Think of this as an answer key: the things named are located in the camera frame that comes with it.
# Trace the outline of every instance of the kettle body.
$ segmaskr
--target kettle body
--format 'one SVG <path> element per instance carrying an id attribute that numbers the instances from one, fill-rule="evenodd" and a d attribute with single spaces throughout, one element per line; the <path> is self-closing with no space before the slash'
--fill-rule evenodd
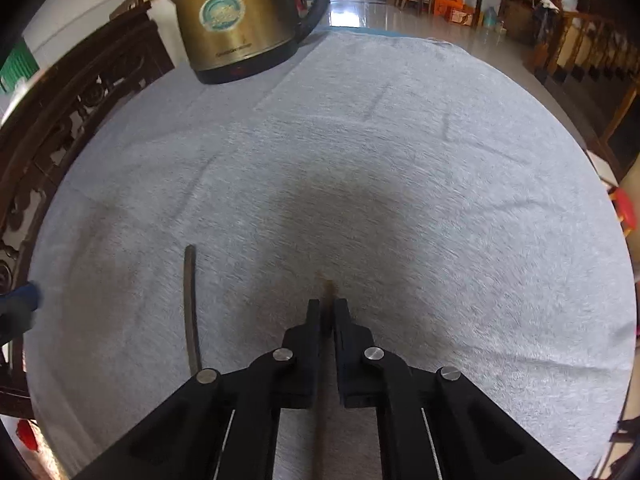
<path id="1" fill-rule="evenodd" d="M 191 67 L 206 84 L 237 80 L 295 54 L 330 0 L 315 0 L 304 18 L 295 0 L 174 0 Z"/>

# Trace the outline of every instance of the metal bolt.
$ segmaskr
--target metal bolt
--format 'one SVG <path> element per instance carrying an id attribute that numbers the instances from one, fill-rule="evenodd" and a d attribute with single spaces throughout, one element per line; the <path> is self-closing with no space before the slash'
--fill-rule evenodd
<path id="1" fill-rule="evenodd" d="M 440 375 L 447 381 L 457 381 L 460 378 L 460 370 L 455 366 L 443 366 L 440 369 Z"/>
<path id="2" fill-rule="evenodd" d="M 385 351 L 377 346 L 370 346 L 364 351 L 364 357 L 370 361 L 380 361 L 385 356 Z"/>
<path id="3" fill-rule="evenodd" d="M 276 361 L 288 361 L 293 357 L 293 352 L 288 348 L 278 348 L 273 351 L 273 358 Z"/>
<path id="4" fill-rule="evenodd" d="M 204 368 L 196 374 L 196 380 L 200 384 L 209 384 L 218 378 L 218 372 L 212 368 Z"/>

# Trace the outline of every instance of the gray tablecloth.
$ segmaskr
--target gray tablecloth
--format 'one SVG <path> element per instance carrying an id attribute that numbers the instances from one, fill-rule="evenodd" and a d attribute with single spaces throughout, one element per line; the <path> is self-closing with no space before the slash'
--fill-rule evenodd
<path id="1" fill-rule="evenodd" d="M 30 273 L 30 389 L 70 473 L 189 377 L 190 243 L 206 366 L 276 348 L 332 280 L 381 346 L 458 366 L 576 474 L 604 450 L 634 350 L 620 226 L 560 123 L 459 48 L 317 35 L 224 86 L 178 67 L 108 121 Z M 380 478 L 373 413 L 336 397 L 322 446 L 313 414 L 283 414 L 276 478 L 314 452 L 324 478 Z"/>

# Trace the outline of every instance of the green curtain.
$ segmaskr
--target green curtain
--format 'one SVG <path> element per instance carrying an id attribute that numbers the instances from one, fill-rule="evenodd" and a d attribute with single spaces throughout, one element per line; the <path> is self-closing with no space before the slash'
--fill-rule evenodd
<path id="1" fill-rule="evenodd" d="M 24 38 L 20 38 L 0 68 L 0 87 L 5 94 L 10 94 L 14 91 L 18 79 L 23 77 L 28 81 L 38 69 L 38 63 L 31 50 L 24 42 Z"/>

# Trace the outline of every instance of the kettle base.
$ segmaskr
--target kettle base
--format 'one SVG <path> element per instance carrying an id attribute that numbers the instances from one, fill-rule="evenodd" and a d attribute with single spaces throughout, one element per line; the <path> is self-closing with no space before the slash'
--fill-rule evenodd
<path id="1" fill-rule="evenodd" d="M 194 72 L 198 81 L 205 85 L 229 83 L 273 68 L 289 59 L 297 50 L 298 42 L 293 39 L 257 56 L 209 70 L 194 70 Z"/>

